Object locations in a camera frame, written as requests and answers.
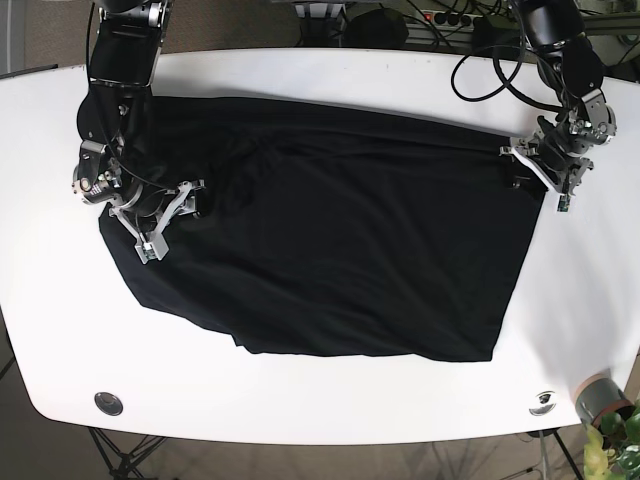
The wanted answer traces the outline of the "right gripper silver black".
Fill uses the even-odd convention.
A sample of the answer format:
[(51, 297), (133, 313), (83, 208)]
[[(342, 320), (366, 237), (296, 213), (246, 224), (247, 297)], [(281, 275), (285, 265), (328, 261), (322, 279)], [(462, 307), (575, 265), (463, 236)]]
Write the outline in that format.
[(159, 189), (146, 196), (142, 196), (143, 188), (139, 186), (128, 202), (110, 200), (108, 214), (134, 237), (134, 249), (143, 264), (160, 261), (169, 251), (164, 230), (175, 217), (205, 218), (210, 214), (209, 197), (198, 194), (203, 189), (202, 179), (184, 181), (175, 189)]

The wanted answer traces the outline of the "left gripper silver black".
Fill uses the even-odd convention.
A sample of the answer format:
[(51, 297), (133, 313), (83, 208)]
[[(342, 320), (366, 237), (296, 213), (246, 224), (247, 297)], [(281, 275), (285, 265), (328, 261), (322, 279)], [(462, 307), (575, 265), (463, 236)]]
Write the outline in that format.
[[(574, 190), (582, 183), (582, 177), (594, 168), (593, 162), (582, 155), (566, 152), (552, 134), (536, 129), (528, 137), (511, 137), (509, 144), (501, 146), (501, 156), (511, 157), (531, 170), (549, 191), (557, 197), (557, 211), (567, 213)], [(525, 188), (528, 178), (513, 175), (508, 180), (512, 190)]]

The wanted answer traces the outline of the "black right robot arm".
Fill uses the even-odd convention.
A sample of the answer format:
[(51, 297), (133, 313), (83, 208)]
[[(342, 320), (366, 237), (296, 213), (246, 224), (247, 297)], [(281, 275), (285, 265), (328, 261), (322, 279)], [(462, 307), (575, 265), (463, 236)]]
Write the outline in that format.
[(87, 27), (87, 94), (77, 113), (81, 138), (71, 184), (86, 204), (105, 203), (134, 237), (142, 263), (163, 259), (173, 218), (198, 212), (201, 179), (179, 181), (153, 148), (152, 81), (170, 1), (94, 1)]

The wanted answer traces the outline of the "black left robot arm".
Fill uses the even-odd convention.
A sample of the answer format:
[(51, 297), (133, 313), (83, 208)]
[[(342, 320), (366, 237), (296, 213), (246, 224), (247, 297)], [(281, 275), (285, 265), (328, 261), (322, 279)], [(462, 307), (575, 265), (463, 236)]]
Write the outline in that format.
[(532, 170), (558, 196), (557, 210), (569, 210), (574, 190), (594, 168), (586, 157), (617, 132), (614, 111), (602, 91), (604, 66), (585, 33), (574, 1), (513, 1), (521, 42), (537, 57), (538, 73), (560, 102), (547, 106), (553, 122), (540, 116), (528, 137), (512, 138), (501, 152)]

